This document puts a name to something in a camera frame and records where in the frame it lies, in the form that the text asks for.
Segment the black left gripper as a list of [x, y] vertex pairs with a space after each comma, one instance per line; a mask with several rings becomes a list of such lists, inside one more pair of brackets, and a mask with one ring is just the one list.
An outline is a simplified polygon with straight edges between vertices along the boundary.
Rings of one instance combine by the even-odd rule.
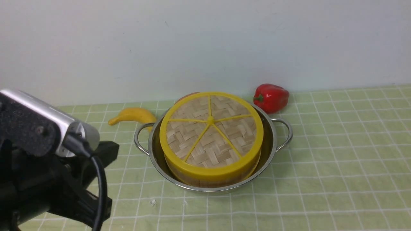
[[1, 141], [1, 228], [18, 229], [46, 212], [95, 228], [96, 218], [110, 218], [113, 204], [107, 197], [99, 213], [101, 200], [88, 190], [96, 178], [85, 157], [35, 157]]

